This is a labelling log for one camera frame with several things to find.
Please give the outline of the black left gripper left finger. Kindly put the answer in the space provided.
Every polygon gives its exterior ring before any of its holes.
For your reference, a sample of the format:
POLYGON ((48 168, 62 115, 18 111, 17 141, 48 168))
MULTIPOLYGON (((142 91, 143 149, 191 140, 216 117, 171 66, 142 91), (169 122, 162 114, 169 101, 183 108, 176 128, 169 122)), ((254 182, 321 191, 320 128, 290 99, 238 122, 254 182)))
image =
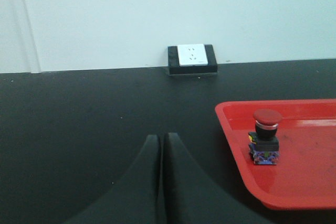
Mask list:
POLYGON ((160 138, 148 135, 120 180, 65 223, 156 223, 160 168, 160 138))

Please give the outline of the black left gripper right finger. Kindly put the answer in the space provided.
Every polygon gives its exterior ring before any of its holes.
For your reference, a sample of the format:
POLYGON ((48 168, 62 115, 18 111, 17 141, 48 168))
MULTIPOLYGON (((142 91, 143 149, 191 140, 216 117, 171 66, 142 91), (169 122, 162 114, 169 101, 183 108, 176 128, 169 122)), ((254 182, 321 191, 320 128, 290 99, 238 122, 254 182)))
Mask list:
POLYGON ((177 133, 164 136, 162 167, 168 223, 270 223, 213 182, 177 133))

